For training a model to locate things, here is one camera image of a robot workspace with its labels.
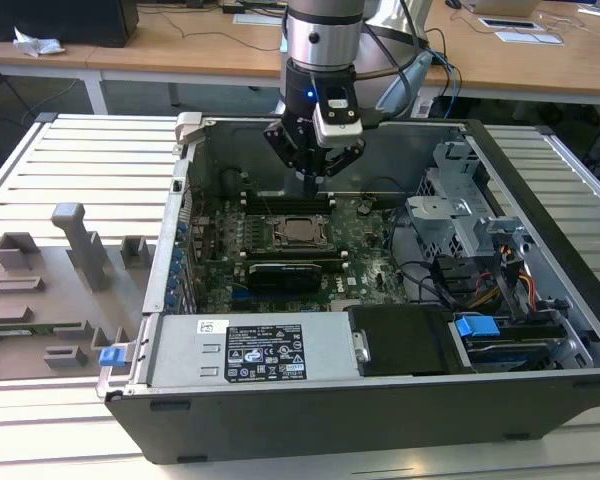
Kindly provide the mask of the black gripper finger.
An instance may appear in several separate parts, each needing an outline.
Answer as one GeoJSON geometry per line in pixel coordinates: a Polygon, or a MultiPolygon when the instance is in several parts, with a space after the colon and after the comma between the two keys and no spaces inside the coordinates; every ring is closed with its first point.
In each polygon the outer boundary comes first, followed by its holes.
{"type": "Polygon", "coordinates": [[[313,154],[312,193],[317,193],[318,186],[326,177],[335,176],[359,159],[364,153],[365,147],[366,142],[359,139],[352,146],[343,147],[342,150],[333,157],[328,156],[330,149],[317,147],[313,154]]]}
{"type": "Polygon", "coordinates": [[[264,131],[264,138],[283,164],[300,176],[304,195],[315,194],[312,132],[308,121],[276,121],[264,131]]]}

